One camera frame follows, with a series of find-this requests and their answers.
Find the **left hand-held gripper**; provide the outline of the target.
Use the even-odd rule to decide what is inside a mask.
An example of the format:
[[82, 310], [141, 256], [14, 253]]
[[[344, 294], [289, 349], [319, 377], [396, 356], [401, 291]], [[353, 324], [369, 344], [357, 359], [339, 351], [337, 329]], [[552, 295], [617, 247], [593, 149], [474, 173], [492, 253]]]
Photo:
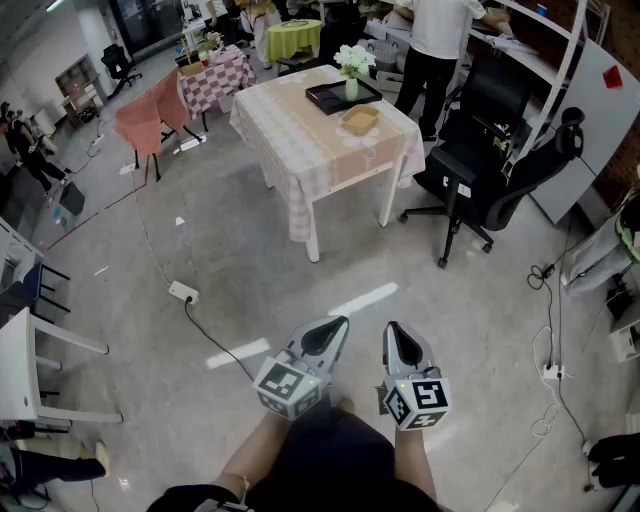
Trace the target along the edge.
[[297, 327], [274, 357], [267, 357], [252, 387], [260, 403], [285, 419], [299, 419], [328, 396], [331, 370], [349, 331], [349, 319], [325, 316]]

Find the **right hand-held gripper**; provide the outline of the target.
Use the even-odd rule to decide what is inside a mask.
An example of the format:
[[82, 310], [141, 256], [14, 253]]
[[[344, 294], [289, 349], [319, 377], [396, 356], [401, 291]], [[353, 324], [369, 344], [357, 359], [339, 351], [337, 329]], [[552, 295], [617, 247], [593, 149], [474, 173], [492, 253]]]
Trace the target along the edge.
[[[451, 410], [449, 381], [432, 367], [428, 342], [413, 328], [390, 321], [383, 332], [383, 362], [388, 374], [377, 387], [379, 412], [399, 431], [435, 427]], [[412, 373], [397, 374], [404, 371]]]

